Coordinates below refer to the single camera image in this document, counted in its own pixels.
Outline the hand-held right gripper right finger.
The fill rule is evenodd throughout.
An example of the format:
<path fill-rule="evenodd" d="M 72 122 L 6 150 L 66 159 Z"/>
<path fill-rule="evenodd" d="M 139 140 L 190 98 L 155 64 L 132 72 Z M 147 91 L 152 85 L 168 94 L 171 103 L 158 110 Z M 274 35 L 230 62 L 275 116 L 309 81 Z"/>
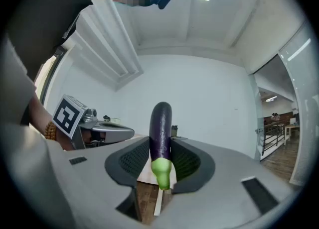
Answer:
<path fill-rule="evenodd" d="M 269 229 L 294 201 L 286 182 L 243 153 L 190 139 L 171 146 L 173 158 L 196 154 L 200 165 L 175 184 L 155 229 Z"/>

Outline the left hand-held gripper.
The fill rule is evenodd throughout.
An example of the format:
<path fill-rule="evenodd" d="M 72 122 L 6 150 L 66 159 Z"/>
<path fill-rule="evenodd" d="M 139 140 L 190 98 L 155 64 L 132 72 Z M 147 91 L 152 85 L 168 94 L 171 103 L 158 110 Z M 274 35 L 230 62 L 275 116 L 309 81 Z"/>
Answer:
<path fill-rule="evenodd" d="M 135 131 L 110 121 L 98 121 L 96 109 L 90 109 L 73 96 L 64 94 L 53 114 L 53 123 L 71 141 L 74 149 L 86 149 L 114 144 L 132 138 Z M 90 132 L 85 143 L 82 131 Z"/>

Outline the person's left hand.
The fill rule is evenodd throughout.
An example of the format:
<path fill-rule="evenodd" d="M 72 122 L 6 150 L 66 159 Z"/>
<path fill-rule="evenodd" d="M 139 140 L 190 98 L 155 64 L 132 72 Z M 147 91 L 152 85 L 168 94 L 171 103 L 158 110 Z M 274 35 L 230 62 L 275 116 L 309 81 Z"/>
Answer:
<path fill-rule="evenodd" d="M 66 151 L 74 150 L 74 147 L 72 145 L 70 138 L 59 129 L 56 130 L 56 141 L 61 145 L 63 150 L 66 150 Z"/>

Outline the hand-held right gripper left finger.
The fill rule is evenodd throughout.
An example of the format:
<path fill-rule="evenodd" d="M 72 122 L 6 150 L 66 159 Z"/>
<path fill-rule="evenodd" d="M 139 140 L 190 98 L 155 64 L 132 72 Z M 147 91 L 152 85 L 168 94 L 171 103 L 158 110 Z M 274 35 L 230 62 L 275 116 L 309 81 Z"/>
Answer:
<path fill-rule="evenodd" d="M 48 152 L 77 229 L 144 229 L 138 209 L 137 178 L 146 159 L 148 137 L 91 149 L 62 150 L 47 141 Z"/>

